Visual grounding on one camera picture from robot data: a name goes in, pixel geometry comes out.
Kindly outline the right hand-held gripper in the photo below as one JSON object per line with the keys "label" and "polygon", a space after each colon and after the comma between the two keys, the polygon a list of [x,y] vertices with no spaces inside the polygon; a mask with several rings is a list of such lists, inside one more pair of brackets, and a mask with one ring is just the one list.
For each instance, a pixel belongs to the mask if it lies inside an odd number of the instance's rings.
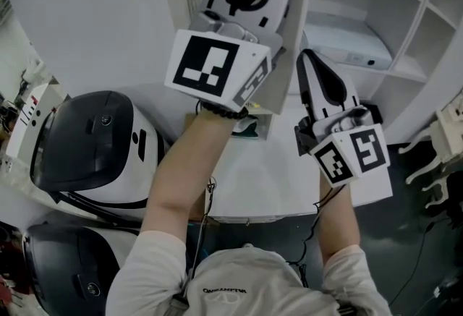
{"label": "right hand-held gripper", "polygon": [[355,86],[337,63],[303,49],[297,57],[297,79],[302,104],[314,122],[305,117],[294,127],[298,153],[315,159],[331,187],[390,165],[381,124],[373,121],[368,108],[358,106]]}

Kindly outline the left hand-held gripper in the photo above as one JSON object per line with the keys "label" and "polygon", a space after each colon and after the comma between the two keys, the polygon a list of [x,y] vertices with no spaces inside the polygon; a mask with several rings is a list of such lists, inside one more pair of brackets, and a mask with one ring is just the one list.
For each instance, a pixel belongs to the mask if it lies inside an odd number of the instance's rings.
{"label": "left hand-held gripper", "polygon": [[288,3],[203,0],[189,28],[175,35],[165,86],[239,113],[283,50],[277,32]]}

